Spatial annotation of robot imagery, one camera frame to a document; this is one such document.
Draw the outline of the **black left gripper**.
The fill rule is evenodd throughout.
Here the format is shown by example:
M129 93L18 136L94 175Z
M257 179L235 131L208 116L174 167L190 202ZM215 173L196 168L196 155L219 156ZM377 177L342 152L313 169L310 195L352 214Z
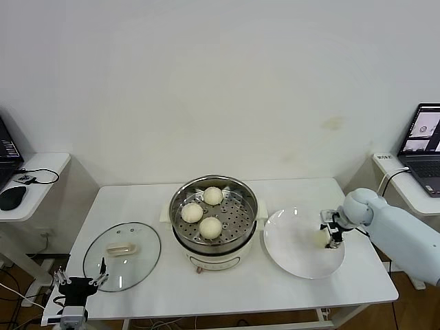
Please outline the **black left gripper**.
M102 257L99 274L95 278L68 277L63 269L54 272L54 282L58 292L65 297L65 307L85 307L87 299L98 291L98 285L108 280L107 265Z

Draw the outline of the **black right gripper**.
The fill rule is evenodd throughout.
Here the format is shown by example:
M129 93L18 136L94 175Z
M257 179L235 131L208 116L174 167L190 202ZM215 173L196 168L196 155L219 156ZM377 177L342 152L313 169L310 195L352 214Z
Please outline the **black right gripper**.
M341 244L341 238L346 229L339 224L339 220L341 220L340 213L338 211L331 211L328 224L320 224L320 230L329 229L329 241L325 245L327 249L339 248Z

